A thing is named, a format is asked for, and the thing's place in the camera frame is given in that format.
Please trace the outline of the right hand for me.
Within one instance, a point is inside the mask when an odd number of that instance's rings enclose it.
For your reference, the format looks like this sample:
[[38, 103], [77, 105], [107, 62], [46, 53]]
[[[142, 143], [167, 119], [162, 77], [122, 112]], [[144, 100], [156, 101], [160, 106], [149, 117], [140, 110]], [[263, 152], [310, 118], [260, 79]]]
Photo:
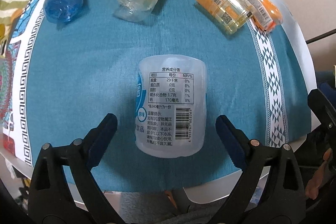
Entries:
[[329, 159], [333, 155], [333, 150], [329, 148], [323, 155], [323, 163], [315, 171], [313, 177], [307, 182], [305, 188], [305, 196], [315, 200], [318, 196], [319, 188], [322, 186], [323, 179], [326, 174], [326, 168], [329, 163]]

